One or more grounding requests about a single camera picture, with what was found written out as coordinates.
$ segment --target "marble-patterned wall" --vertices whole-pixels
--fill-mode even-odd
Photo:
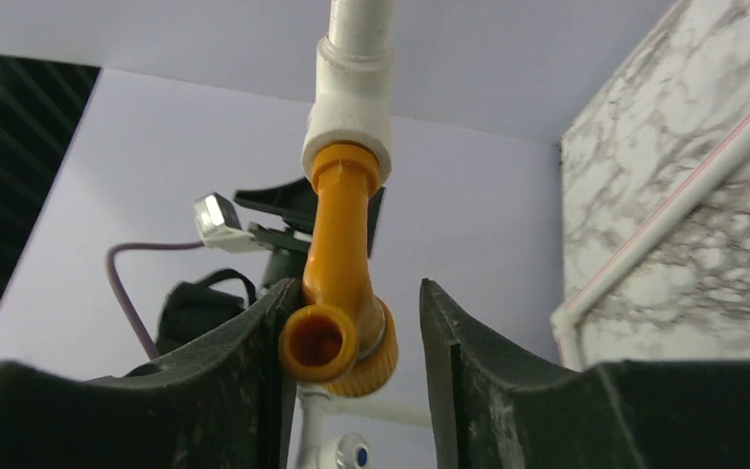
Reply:
[[[679,1],[562,137],[565,296],[750,112],[750,0]],[[586,314],[586,364],[750,357],[750,163]]]

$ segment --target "red stripe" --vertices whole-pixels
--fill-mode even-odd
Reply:
[[[680,186],[677,187],[677,189],[674,192],[672,192],[672,194],[667,199],[665,199],[665,201],[659,206],[659,208],[657,208],[656,211],[654,211],[654,213],[652,213],[651,216],[648,217],[648,219],[645,220],[640,225],[639,228],[637,228],[637,230],[634,232],[634,234],[632,234],[631,237],[629,237],[628,240],[625,241],[624,244],[622,244],[622,247],[620,247],[613,254],[613,256],[605,263],[605,265],[600,269],[600,271],[597,272],[596,275],[594,275],[593,277],[591,277],[591,280],[588,281],[588,283],[586,283],[585,286],[582,287],[582,289],[579,290],[576,293],[576,295],[574,295],[573,298],[571,298],[565,304],[564,307],[565,308],[570,308],[571,306],[573,306],[573,304],[576,303],[576,301],[579,300],[579,297],[582,295],[582,293],[584,293],[586,290],[588,290],[589,288],[591,288],[591,286],[604,274],[604,272],[607,270],[607,268],[610,267],[610,265],[613,264],[616,261],[616,259],[619,257],[619,255],[622,254],[623,252],[625,252],[625,250],[628,249],[631,246],[631,243],[633,243],[634,240],[638,236],[640,236],[648,228],[648,226],[650,224],[652,224],[659,217],[659,215],[666,209],[666,207],[668,207],[669,205],[671,205],[671,202],[673,202],[674,199],[677,198],[677,196],[686,187],[688,187],[689,184],[691,184],[691,182],[694,180],[694,178],[696,178],[700,173],[703,172],[703,170],[705,170],[705,168],[717,157],[717,155],[721,151],[723,151],[723,149],[725,149],[729,145],[729,143],[731,143],[731,141],[733,141],[737,137],[737,135],[739,135],[740,132],[744,128],[746,128],[746,126],[749,125],[749,123],[750,123],[750,112],[749,112],[749,115],[746,116],[746,118],[744,118],[739,124],[737,124],[737,127],[735,127],[734,130],[731,131],[731,133],[729,133],[729,135],[717,146],[717,148],[714,151],[712,151],[712,153],[709,154],[708,157],[706,157],[706,159],[703,160],[703,162],[700,163],[700,165],[697,166],[694,169],[694,171],[691,172],[691,174],[686,178],[686,180],[683,181],[683,183],[680,184]]]

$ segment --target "blue button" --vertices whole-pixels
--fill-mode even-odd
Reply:
[[[359,448],[355,455],[355,460],[359,467],[366,467],[366,461],[369,459],[369,454],[366,452],[366,448]]]

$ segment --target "orange elbow fitting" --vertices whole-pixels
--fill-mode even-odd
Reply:
[[[372,292],[367,207],[380,188],[375,156],[354,144],[318,152],[312,166],[317,215],[303,274],[307,306],[280,333],[280,362],[300,382],[360,397],[385,385],[397,365],[396,326]]]

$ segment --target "white pvc pipe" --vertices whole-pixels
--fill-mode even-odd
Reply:
[[[332,0],[329,42],[345,54],[378,57],[390,49],[396,0]]]
[[[604,266],[551,316],[562,362],[581,370],[578,327],[590,309],[750,156],[750,113],[623,243]]]
[[[337,411],[333,413],[345,413],[347,415],[373,418],[413,427],[433,427],[430,411],[411,405],[391,403],[372,398],[337,398],[337,400],[330,400],[330,403],[336,403],[337,406]]]
[[[301,423],[300,446],[295,463],[298,469],[313,467],[315,455],[323,445],[325,401],[326,399],[320,394],[305,393],[300,395],[303,422]]]

